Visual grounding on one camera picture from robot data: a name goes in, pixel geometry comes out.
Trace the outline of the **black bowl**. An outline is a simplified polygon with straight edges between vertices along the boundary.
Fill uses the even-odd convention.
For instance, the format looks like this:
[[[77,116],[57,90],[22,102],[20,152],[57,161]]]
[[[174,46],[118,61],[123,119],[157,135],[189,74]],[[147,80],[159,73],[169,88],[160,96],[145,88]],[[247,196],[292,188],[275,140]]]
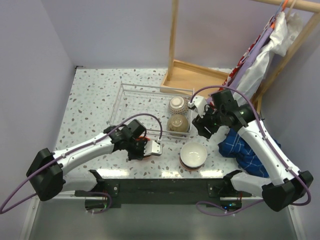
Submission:
[[[189,130],[189,121],[182,114],[174,114],[167,121],[166,128],[174,136],[181,136]]]

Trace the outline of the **dotted beige bowl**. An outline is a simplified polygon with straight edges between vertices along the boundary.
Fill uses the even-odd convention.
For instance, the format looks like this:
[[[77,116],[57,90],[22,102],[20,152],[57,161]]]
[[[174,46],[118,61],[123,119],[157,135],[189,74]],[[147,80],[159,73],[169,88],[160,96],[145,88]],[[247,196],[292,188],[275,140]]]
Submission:
[[[186,116],[189,111],[188,100],[182,96],[174,96],[169,101],[168,110],[171,115]]]

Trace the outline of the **clear wire dish rack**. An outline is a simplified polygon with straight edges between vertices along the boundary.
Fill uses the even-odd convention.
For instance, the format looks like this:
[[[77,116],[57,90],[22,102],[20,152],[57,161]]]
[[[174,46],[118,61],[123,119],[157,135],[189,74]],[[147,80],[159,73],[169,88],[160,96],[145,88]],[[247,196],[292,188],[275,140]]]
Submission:
[[[143,113],[144,115],[135,119],[145,126],[149,138],[157,138],[160,135],[160,127],[159,123],[149,116],[153,115],[161,122],[163,140],[187,139],[192,131],[193,112],[188,109],[184,113],[188,123],[186,132],[171,131],[167,128],[168,120],[173,115],[169,110],[169,104],[174,97],[181,97],[188,102],[193,93],[193,89],[121,83],[115,95],[108,123],[116,126],[133,115]]]

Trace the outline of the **red patterned bowl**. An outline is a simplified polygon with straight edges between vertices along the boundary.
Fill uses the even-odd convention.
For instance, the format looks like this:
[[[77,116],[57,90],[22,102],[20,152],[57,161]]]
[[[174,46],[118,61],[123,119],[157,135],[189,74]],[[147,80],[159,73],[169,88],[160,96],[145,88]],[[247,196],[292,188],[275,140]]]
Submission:
[[[143,137],[142,139],[145,141],[144,150],[143,150],[143,158],[146,159],[151,156],[152,141],[147,137]]]

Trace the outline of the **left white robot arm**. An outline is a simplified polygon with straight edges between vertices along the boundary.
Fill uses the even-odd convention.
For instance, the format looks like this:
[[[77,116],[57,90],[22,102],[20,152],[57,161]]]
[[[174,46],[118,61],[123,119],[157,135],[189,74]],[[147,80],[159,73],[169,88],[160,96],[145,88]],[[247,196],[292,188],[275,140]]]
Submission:
[[[102,133],[69,149],[50,152],[40,150],[30,165],[26,176],[41,201],[48,201],[63,191],[83,190],[99,196],[104,184],[89,176],[71,176],[70,171],[102,155],[127,151],[129,160],[142,160],[159,154],[160,147],[154,140],[143,136],[145,127],[136,119],[120,128],[109,126]]]

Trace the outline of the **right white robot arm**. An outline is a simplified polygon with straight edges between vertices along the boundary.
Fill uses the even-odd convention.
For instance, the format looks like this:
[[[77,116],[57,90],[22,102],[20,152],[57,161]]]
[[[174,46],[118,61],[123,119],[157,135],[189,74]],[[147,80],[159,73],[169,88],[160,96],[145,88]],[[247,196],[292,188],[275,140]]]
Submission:
[[[246,103],[239,105],[233,97],[235,90],[224,90],[211,95],[213,106],[203,96],[195,92],[188,103],[198,115],[192,124],[199,136],[209,139],[222,126],[233,129],[253,150],[261,161],[268,178],[235,170],[223,180],[223,192],[230,197],[238,192],[246,192],[262,198],[262,201],[275,212],[307,195],[305,204],[311,201],[309,187],[314,178],[309,171],[301,171],[283,153],[264,126],[253,104],[246,97]]]

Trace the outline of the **wooden clothes rack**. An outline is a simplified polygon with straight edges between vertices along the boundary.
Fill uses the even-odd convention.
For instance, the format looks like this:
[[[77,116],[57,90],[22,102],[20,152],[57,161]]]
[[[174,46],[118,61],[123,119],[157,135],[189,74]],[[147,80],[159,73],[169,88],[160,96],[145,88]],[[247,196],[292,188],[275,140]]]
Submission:
[[[282,9],[302,10],[313,13],[307,24],[303,27],[301,33],[288,48],[286,55],[281,59],[275,70],[268,75],[266,80],[260,84],[258,90],[252,97],[253,104],[257,111],[261,110],[262,98],[270,88],[277,76],[282,72],[297,50],[307,40],[313,30],[320,23],[320,4],[307,0],[263,0],[265,4],[279,5]],[[160,91],[168,94],[184,94],[187,90],[199,90],[205,86],[221,84],[227,78],[228,74],[222,71],[213,70],[208,67],[197,64],[180,61],[175,59],[176,30],[178,22],[179,1],[171,2],[171,28],[169,39],[169,58],[168,70],[160,84]]]

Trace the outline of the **white bowl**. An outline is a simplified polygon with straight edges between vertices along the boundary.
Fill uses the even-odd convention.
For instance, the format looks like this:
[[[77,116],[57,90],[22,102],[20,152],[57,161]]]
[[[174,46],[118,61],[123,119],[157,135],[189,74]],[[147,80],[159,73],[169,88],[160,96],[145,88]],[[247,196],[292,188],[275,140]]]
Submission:
[[[187,169],[196,170],[207,160],[206,148],[197,142],[188,142],[180,150],[180,163]]]

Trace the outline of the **blue checked cloth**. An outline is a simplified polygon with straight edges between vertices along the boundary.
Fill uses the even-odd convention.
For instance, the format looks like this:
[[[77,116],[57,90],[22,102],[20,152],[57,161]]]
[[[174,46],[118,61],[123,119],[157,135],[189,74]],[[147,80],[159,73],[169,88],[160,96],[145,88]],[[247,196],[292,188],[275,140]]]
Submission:
[[[232,128],[218,144],[219,153],[225,158],[235,158],[239,167],[248,174],[268,178],[269,174],[248,143]]]

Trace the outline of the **lilac hanging garment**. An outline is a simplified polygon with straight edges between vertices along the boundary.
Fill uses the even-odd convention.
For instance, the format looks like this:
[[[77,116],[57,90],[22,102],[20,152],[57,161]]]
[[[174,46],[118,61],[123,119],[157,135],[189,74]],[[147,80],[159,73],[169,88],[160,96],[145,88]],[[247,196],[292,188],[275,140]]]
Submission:
[[[266,73],[270,62],[270,50],[273,47],[270,41],[272,27],[268,27],[258,36],[231,71],[223,86],[238,90],[248,99],[251,99]]]

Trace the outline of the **white hanging garment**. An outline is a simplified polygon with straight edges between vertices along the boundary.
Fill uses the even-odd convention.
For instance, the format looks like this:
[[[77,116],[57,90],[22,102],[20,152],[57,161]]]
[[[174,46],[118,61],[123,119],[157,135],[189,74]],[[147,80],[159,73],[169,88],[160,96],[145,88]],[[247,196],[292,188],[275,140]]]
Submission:
[[[244,69],[239,70],[230,85],[251,99],[264,79],[274,55],[285,56],[288,48],[293,44],[303,29],[303,20],[299,13],[294,12],[286,17],[281,12],[275,21],[275,27],[265,31],[265,35],[243,64]]]

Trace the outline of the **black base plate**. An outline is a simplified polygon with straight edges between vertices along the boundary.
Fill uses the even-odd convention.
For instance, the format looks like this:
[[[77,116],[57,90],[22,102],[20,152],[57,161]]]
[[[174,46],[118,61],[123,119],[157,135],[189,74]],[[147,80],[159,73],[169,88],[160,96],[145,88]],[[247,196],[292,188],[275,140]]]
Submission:
[[[122,205],[194,205],[199,201],[220,204],[220,198],[250,197],[247,192],[234,190],[222,178],[160,178],[160,179],[98,179],[92,190],[75,191],[76,197],[89,198],[85,208],[101,209],[110,201],[101,193],[111,196],[111,207]]]

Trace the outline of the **aluminium rail frame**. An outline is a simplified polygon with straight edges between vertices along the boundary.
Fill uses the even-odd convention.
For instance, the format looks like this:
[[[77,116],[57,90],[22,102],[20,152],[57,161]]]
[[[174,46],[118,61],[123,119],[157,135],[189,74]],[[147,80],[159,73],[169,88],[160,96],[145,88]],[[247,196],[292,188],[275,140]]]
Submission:
[[[254,176],[243,169],[231,173],[227,178],[227,185],[233,190],[262,197],[272,208],[291,204],[303,194],[299,169],[285,158],[254,110],[205,113],[197,116],[193,124],[198,134],[205,138],[211,137],[219,127],[230,127],[261,161],[268,179]],[[160,156],[163,152],[160,141],[148,139],[144,136],[145,131],[146,128],[135,117],[131,117],[130,122],[108,127],[96,137],[69,149],[55,152],[42,149],[35,156],[26,176],[42,201],[66,191],[99,195],[106,189],[100,175],[91,172],[85,176],[70,176],[70,172],[96,157],[116,151],[126,151],[130,160]]]

